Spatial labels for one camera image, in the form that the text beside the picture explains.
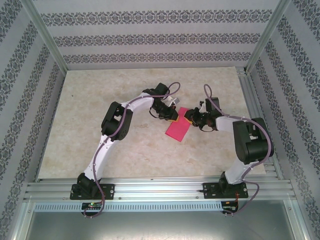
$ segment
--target patterned wallpaper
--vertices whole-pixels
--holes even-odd
[[[320,3],[292,1],[251,78],[311,239],[320,239]]]
[[[70,70],[244,67],[278,0],[35,0]]]
[[[18,0],[1,1],[0,14],[0,240],[4,240],[24,184],[35,180],[64,76]]]

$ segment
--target red cloth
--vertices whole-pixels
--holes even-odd
[[[184,136],[186,135],[190,127],[190,123],[185,119],[185,113],[187,110],[188,109],[185,107],[180,107],[178,111],[178,121],[172,122],[165,132],[166,135],[172,137],[175,140],[178,140],[179,142],[184,139]]]

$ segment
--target purple cable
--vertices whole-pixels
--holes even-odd
[[[209,88],[209,90],[210,90],[210,95],[208,94],[206,87]],[[211,87],[210,87],[208,84],[205,84],[205,85],[203,86],[203,89],[204,89],[204,93],[205,93],[206,97],[209,99],[210,103],[211,103],[211,104],[215,107],[215,109],[217,109],[223,116],[226,116],[226,117],[232,118],[232,119],[241,120],[241,121],[246,120],[247,122],[250,122],[250,123],[254,124],[254,125],[257,126],[257,127],[261,130],[261,132],[264,134],[264,136],[265,136],[265,138],[266,138],[266,142],[268,143],[268,151],[267,151],[266,156],[264,157],[264,159],[263,159],[262,161],[260,161],[260,162],[257,162],[257,163],[255,163],[255,164],[253,164],[253,165],[252,165],[250,168],[248,168],[248,169],[242,174],[242,176],[241,176],[241,179],[243,180],[244,183],[256,185],[256,191],[255,191],[255,193],[254,193],[253,196],[250,198],[250,200],[249,200],[240,210],[238,210],[237,212],[231,212],[231,211],[228,211],[228,210],[224,210],[224,211],[226,211],[226,212],[229,212],[230,215],[233,216],[233,215],[236,215],[236,214],[242,212],[242,211],[248,206],[248,204],[251,203],[252,200],[257,196],[257,194],[258,194],[258,192],[259,192],[259,190],[260,190],[259,184],[256,183],[256,182],[252,182],[252,181],[246,181],[246,180],[244,180],[244,178],[245,178],[245,176],[251,171],[252,168],[254,168],[254,167],[256,167],[256,166],[258,166],[258,165],[260,165],[260,164],[263,164],[265,161],[267,161],[267,159],[269,158],[269,156],[270,156],[270,154],[271,154],[271,140],[270,140],[270,137],[269,137],[267,131],[266,131],[260,124],[256,123],[255,121],[252,121],[251,119],[246,118],[246,117],[239,117],[239,116],[232,116],[232,115],[229,115],[229,114],[225,114],[225,113],[211,100],[211,97],[212,97],[212,89],[211,89]]]
[[[174,84],[178,84],[178,88],[177,88],[174,92],[171,92],[171,93],[165,94],[165,95],[138,96],[138,97],[136,97],[135,99],[131,100],[131,101],[125,106],[124,112],[123,112],[123,115],[122,115],[122,118],[121,118],[121,122],[120,122],[120,124],[119,124],[119,127],[115,130],[115,132],[114,132],[113,134],[109,135],[109,136],[103,141],[103,143],[100,145],[100,147],[97,149],[97,151],[96,151],[95,154],[94,154],[93,162],[92,162],[93,177],[94,177],[94,181],[95,181],[96,185],[98,186],[98,189],[99,189],[99,191],[100,191],[100,193],[101,193],[101,196],[102,196],[102,199],[101,199],[102,207],[100,208],[100,211],[98,211],[98,212],[97,212],[95,215],[93,215],[93,216],[88,216],[88,215],[86,215],[86,211],[89,209],[89,208],[86,208],[86,209],[83,211],[83,215],[84,215],[85,218],[88,218],[88,219],[95,218],[95,217],[99,216],[99,215],[102,213],[102,211],[104,210],[104,208],[105,208],[105,201],[106,201],[106,199],[105,199],[105,194],[104,194],[104,191],[102,190],[102,188],[101,188],[101,186],[100,186],[100,184],[99,184],[99,182],[98,182],[97,175],[96,175],[96,158],[97,158],[97,155],[98,155],[98,153],[100,152],[101,148],[107,143],[108,139],[114,137],[114,136],[120,131],[120,129],[121,129],[121,127],[122,127],[122,125],[124,124],[124,121],[125,121],[127,108],[130,106],[130,104],[134,103],[135,101],[137,101],[137,100],[139,100],[139,99],[144,99],[144,98],[165,98],[165,97],[169,97],[169,96],[171,96],[171,95],[173,95],[173,94],[176,94],[176,93],[179,91],[181,84],[180,84],[180,82],[175,81],[175,82],[173,82],[173,83],[171,83],[171,84],[169,85],[168,89],[170,89],[171,86],[174,85]]]

